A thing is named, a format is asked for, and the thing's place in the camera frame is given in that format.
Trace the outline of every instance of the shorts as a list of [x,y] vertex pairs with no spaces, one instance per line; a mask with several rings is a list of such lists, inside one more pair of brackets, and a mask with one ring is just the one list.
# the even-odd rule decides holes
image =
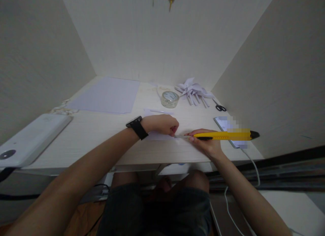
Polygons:
[[144,204],[139,184],[131,183],[110,192],[97,236],[207,236],[211,223],[210,198],[205,191],[185,187],[171,202]]

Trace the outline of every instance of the desk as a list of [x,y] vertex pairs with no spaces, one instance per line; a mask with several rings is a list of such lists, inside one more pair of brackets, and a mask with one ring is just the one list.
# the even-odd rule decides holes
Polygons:
[[[100,80],[94,78],[71,99]],[[166,90],[176,91],[172,86],[158,88],[161,94]],[[125,124],[138,115],[143,115],[144,108],[172,111],[179,122],[177,135],[185,134],[194,129],[207,128],[220,131],[213,118],[216,116],[229,116],[228,112],[219,112],[211,99],[207,99],[210,107],[205,108],[201,103],[198,106],[189,105],[188,100],[180,98],[174,109],[167,109],[160,103],[156,87],[149,83],[140,83],[138,93],[131,113],[108,114],[80,110],[75,113],[70,124],[58,135],[37,160],[24,169],[66,168],[77,161],[91,149],[125,128]],[[263,156],[249,142],[247,153],[254,160],[263,159]],[[227,157],[232,161],[248,160],[240,150],[235,149],[229,141],[221,141],[221,147]],[[197,163],[210,160],[186,139],[172,141],[147,141],[136,143],[117,163],[119,166],[140,164],[168,164],[168,163]]]

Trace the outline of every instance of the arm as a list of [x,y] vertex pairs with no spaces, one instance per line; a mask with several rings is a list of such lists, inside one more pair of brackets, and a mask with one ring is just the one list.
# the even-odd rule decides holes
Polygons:
[[[170,115],[144,117],[145,131],[174,136],[178,122]],[[11,235],[63,235],[80,199],[94,186],[139,137],[126,128],[88,152],[44,190],[7,232]]]
[[[215,132],[207,129],[198,129],[189,134]],[[236,166],[221,150],[220,141],[200,141],[190,137],[190,141],[199,146],[217,167],[221,176],[229,186],[245,218],[257,235],[291,236],[291,231],[268,201],[243,176]]]

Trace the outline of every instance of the wooden floor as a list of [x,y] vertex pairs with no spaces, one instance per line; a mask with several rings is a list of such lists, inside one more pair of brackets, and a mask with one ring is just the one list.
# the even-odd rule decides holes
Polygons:
[[[96,203],[85,203],[79,205],[64,232],[64,236],[84,236],[91,229],[97,219],[101,216],[105,207],[105,201]],[[100,221],[96,224],[89,236],[95,236]],[[0,236],[3,236],[11,225],[0,227]],[[217,235],[215,228],[211,230],[210,236]]]

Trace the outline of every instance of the scissors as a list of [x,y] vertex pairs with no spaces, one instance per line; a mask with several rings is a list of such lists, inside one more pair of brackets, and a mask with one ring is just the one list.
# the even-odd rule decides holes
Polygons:
[[214,103],[216,104],[216,109],[218,111],[227,111],[227,109],[225,109],[223,106],[220,106],[214,99],[212,99],[214,101]]

